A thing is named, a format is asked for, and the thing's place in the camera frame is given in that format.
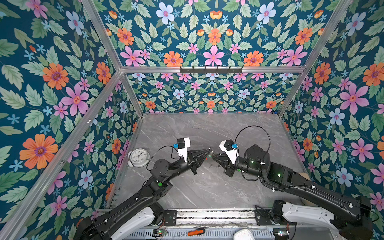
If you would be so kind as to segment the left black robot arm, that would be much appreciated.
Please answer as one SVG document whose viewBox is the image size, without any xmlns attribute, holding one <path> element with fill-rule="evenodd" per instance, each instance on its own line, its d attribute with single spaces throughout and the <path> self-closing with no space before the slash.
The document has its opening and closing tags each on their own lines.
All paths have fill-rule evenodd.
<svg viewBox="0 0 384 240">
<path fill-rule="evenodd" d="M 151 177 L 141 189 L 109 212 L 92 220 L 84 218 L 74 235 L 75 240 L 123 240 L 140 228 L 159 224 L 164 209 L 158 203 L 172 188 L 171 179 L 197 169 L 211 153 L 211 149 L 190 150 L 186 157 L 170 163 L 165 159 L 155 162 Z"/>
</svg>

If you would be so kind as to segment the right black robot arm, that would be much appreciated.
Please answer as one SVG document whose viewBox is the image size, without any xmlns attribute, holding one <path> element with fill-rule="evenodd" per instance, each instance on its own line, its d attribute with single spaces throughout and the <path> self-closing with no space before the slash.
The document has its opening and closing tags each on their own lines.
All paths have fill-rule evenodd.
<svg viewBox="0 0 384 240">
<path fill-rule="evenodd" d="M 313 206 L 275 201 L 278 218 L 330 229 L 345 240 L 369 240 L 373 236 L 370 201 L 364 197 L 344 196 L 311 182 L 294 170 L 271 162 L 270 155 L 257 145 L 243 157 L 232 142 L 223 141 L 221 154 L 212 158 L 232 177 L 235 172 L 255 176 L 274 192 L 288 193 L 309 201 Z"/>
</svg>

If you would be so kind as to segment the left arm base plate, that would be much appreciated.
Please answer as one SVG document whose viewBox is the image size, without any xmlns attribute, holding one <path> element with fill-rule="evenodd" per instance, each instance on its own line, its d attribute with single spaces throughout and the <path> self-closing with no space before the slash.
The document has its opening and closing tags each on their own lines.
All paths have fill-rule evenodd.
<svg viewBox="0 0 384 240">
<path fill-rule="evenodd" d="M 178 211 L 177 210 L 165 210 L 160 213 L 155 226 L 174 227 L 177 222 Z"/>
</svg>

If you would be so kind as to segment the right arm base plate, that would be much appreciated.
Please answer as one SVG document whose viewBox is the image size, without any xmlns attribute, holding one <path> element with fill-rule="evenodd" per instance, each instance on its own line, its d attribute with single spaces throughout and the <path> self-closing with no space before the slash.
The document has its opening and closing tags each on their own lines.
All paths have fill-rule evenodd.
<svg viewBox="0 0 384 240">
<path fill-rule="evenodd" d="M 264 208 L 255 206 L 254 213 L 258 226 L 280 225 L 280 222 L 276 222 L 272 214 Z"/>
</svg>

